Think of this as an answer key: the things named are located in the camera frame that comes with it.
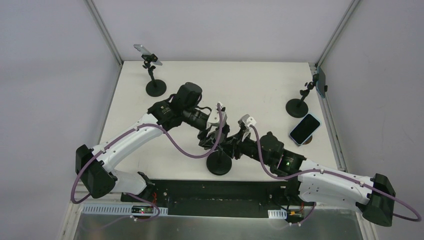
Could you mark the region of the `silver phone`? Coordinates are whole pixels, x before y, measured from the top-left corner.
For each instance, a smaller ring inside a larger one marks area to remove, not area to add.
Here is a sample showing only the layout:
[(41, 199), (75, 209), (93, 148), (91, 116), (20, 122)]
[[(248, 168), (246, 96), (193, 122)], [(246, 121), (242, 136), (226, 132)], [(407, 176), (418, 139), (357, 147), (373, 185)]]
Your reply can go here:
[(157, 65), (157, 66), (162, 66), (163, 64), (162, 64), (162, 62), (161, 61), (159, 61), (159, 58), (155, 55), (155, 54), (153, 54), (153, 53), (151, 53), (150, 51), (148, 51), (143, 45), (141, 45), (141, 44), (134, 44), (133, 45), (133, 47), (138, 51), (138, 52), (140, 52), (140, 54), (141, 54), (141, 57), (145, 60), (145, 61), (147, 61), (147, 62), (149, 62), (149, 63), (153, 63), (153, 64), (155, 64), (155, 65)]

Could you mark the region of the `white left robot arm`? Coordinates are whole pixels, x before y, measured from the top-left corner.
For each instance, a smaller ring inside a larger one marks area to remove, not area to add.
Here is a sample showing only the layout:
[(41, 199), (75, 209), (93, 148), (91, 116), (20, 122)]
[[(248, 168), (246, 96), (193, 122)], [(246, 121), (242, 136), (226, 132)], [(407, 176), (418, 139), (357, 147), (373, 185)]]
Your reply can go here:
[[(203, 97), (203, 90), (192, 82), (181, 85), (177, 93), (167, 99), (155, 102), (147, 112), (133, 125), (122, 133), (93, 147), (83, 144), (75, 152), (75, 172), (77, 177), (71, 189), (71, 201), (75, 199), (75, 191), (79, 181), (86, 187), (88, 197), (102, 198), (113, 191), (133, 194), (140, 202), (152, 198), (153, 189), (148, 185), (147, 178), (141, 173), (128, 173), (116, 170), (116, 166), (142, 145), (166, 135), (174, 147), (183, 155), (192, 159), (202, 159), (211, 155), (219, 146), (224, 136), (224, 126), (227, 120), (225, 106), (218, 102), (209, 114), (201, 111), (198, 106)], [(208, 133), (217, 126), (217, 133), (212, 146), (206, 153), (194, 155), (183, 150), (171, 137), (169, 131), (186, 123)]]

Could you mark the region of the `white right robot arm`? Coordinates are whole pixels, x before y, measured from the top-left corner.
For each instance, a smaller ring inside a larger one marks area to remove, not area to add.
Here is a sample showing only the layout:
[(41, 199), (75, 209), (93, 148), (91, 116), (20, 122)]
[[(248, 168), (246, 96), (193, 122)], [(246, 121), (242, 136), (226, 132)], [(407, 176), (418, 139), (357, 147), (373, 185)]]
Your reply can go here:
[(286, 150), (270, 131), (259, 141), (233, 135), (220, 146), (232, 159), (245, 155), (264, 163), (279, 178), (294, 175), (283, 192), (290, 205), (300, 201), (323, 203), (361, 213), (376, 225), (392, 226), (396, 192), (383, 174), (361, 176), (320, 165)]

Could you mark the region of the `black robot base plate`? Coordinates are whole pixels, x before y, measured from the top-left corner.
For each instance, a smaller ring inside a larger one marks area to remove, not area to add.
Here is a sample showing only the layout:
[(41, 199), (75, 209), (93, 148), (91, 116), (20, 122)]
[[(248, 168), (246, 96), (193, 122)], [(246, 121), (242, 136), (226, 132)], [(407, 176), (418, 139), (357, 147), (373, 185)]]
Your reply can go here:
[(154, 179), (139, 198), (173, 216), (267, 218), (269, 210), (299, 206), (282, 181)]

